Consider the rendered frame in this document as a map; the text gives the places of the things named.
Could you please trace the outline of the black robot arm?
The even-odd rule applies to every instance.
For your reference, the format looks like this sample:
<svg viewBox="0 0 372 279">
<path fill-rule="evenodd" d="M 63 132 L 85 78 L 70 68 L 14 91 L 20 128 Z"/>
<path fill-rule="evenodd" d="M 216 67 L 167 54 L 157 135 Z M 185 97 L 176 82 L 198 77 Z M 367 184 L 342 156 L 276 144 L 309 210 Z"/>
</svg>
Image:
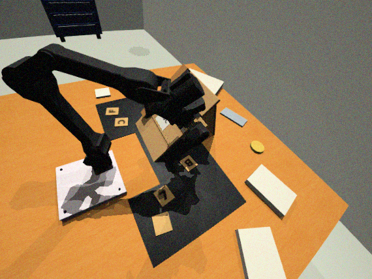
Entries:
<svg viewBox="0 0 372 279">
<path fill-rule="evenodd" d="M 206 109 L 205 92 L 198 79 L 186 70 L 171 82 L 150 70 L 123 68 L 94 57 L 49 44 L 34 56 L 26 56 L 2 69 L 2 80 L 24 99 L 40 103 L 81 143 L 86 154 L 83 163 L 96 175 L 113 168 L 108 154 L 112 142 L 106 133 L 95 132 L 59 91 L 56 70 L 100 83 L 120 91 L 126 98 L 144 104 L 146 117 L 156 114 L 175 119 L 181 108 L 189 120 Z M 161 91 L 157 88 L 161 87 Z"/>
</svg>

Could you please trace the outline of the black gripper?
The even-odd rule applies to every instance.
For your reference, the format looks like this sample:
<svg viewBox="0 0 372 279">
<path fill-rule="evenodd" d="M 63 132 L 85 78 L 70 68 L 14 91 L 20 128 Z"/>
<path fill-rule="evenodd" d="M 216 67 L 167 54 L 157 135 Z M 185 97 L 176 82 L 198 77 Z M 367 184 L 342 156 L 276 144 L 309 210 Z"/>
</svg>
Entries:
<svg viewBox="0 0 372 279">
<path fill-rule="evenodd" d="M 186 112 L 187 110 L 185 108 L 180 107 L 178 116 L 168 122 L 172 126 L 176 124 L 179 129 L 183 127 L 187 128 L 188 126 L 190 131 L 186 134 L 186 138 L 191 146 L 198 147 L 210 135 L 210 132 L 201 121 L 198 123 L 194 122 L 194 119 L 189 120 L 185 115 Z"/>
</svg>

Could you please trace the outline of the yellow round disc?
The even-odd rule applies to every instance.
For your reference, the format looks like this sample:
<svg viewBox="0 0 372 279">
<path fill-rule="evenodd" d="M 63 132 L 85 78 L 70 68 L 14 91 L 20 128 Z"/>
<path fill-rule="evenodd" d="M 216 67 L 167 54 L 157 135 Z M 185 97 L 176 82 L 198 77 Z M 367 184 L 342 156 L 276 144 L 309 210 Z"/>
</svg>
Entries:
<svg viewBox="0 0 372 279">
<path fill-rule="evenodd" d="M 256 153 L 262 153 L 264 151 L 264 146 L 259 141 L 252 141 L 250 144 L 250 148 Z"/>
</svg>

